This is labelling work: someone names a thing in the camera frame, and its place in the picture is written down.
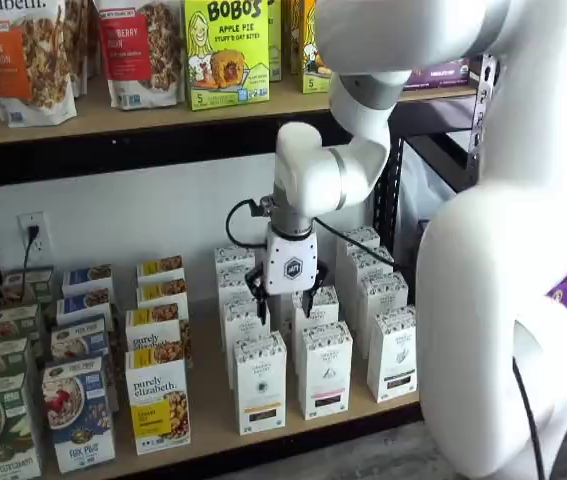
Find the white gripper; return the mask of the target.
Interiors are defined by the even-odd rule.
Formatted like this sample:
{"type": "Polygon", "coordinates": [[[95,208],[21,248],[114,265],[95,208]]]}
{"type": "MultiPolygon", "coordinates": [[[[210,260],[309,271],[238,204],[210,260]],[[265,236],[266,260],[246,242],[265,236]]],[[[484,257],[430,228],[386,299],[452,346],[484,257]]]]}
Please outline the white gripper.
{"type": "Polygon", "coordinates": [[[303,292],[302,308],[310,317],[317,291],[328,275],[328,266],[318,264],[317,235],[289,240],[269,230],[264,267],[259,263],[245,275],[246,285],[257,304],[257,315],[267,320],[267,297],[303,292]]]}

